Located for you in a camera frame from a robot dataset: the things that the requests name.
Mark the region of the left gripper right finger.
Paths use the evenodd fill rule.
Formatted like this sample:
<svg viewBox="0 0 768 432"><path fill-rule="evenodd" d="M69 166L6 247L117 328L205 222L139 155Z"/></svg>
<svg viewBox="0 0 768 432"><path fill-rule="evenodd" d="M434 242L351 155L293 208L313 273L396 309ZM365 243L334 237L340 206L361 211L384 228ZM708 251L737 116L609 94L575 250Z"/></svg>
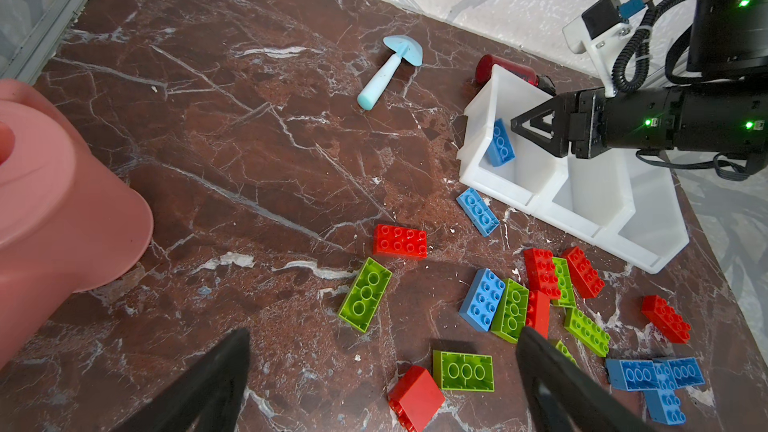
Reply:
<svg viewBox="0 0 768 432"><path fill-rule="evenodd" d="M650 431L555 346L524 327L516 359L537 431Z"/></svg>

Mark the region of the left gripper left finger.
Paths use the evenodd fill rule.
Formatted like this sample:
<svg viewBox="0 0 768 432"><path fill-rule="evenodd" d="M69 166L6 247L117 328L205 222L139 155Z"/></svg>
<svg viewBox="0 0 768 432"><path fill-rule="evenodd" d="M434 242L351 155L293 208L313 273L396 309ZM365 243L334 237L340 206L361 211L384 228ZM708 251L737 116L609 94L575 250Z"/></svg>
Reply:
<svg viewBox="0 0 768 432"><path fill-rule="evenodd" d="M250 367L250 333L229 333L118 431L233 431Z"/></svg>

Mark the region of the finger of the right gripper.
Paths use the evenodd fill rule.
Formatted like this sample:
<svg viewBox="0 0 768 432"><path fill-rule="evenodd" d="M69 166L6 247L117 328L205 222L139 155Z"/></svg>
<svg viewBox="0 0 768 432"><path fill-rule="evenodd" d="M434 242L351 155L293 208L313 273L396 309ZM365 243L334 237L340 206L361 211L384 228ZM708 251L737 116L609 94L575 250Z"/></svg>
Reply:
<svg viewBox="0 0 768 432"><path fill-rule="evenodd" d="M569 141L567 135L562 131L555 130L554 132L544 132L539 129L531 129L522 125L513 127L512 131L554 157L564 158L569 154Z"/></svg>
<svg viewBox="0 0 768 432"><path fill-rule="evenodd" d="M512 119L511 130L521 132L531 128L541 132L565 132L568 121L567 98L558 95Z"/></svg>

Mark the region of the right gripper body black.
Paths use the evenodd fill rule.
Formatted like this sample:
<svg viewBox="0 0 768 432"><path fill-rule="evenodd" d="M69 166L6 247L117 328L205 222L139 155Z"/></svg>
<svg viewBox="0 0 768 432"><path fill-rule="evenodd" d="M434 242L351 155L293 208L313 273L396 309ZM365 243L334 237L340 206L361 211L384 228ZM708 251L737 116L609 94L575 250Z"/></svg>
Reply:
<svg viewBox="0 0 768 432"><path fill-rule="evenodd" d="M570 152L579 159L592 159L606 148L599 131L606 103L603 88L586 89L568 93L567 140Z"/></svg>

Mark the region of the blue lego horizontal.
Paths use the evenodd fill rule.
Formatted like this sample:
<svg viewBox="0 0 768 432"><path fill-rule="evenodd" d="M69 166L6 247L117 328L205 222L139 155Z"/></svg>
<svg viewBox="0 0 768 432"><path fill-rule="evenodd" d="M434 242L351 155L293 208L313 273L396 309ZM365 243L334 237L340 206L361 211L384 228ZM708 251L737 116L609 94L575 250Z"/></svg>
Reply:
<svg viewBox="0 0 768 432"><path fill-rule="evenodd" d="M494 121L492 140L485 156L493 167L501 167L516 158L504 120L501 118Z"/></svg>

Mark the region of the blue lego T stem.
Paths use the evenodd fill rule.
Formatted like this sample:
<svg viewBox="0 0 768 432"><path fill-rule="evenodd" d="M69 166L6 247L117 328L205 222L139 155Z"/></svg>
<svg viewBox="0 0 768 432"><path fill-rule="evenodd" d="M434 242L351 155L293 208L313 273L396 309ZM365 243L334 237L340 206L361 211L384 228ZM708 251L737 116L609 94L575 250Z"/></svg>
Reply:
<svg viewBox="0 0 768 432"><path fill-rule="evenodd" d="M684 424L686 416L681 410L681 400L675 394L677 384L671 368L666 363L654 363L653 367L658 386L643 392L651 419L666 425Z"/></svg>

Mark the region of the blue lego diagonal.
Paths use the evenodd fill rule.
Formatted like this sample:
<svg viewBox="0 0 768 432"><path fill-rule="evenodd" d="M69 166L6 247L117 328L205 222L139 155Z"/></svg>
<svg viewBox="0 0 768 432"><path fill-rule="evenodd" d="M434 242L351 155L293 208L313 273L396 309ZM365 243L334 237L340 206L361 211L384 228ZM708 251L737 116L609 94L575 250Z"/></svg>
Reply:
<svg viewBox="0 0 768 432"><path fill-rule="evenodd" d="M506 285L490 269L477 271L459 315L479 332L488 332L503 297Z"/></svg>

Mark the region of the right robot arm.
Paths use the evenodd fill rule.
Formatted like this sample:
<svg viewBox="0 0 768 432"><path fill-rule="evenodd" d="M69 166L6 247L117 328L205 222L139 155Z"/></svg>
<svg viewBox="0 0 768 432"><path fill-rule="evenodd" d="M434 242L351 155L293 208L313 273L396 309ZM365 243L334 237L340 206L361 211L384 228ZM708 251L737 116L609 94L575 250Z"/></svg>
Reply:
<svg viewBox="0 0 768 432"><path fill-rule="evenodd" d="M691 25L670 46L664 87L650 88L659 19L686 1ZM601 79L513 118L511 130L556 157L630 149L667 167L667 150L706 152L705 167L742 182L767 165L767 0L598 0L563 30Z"/></svg>

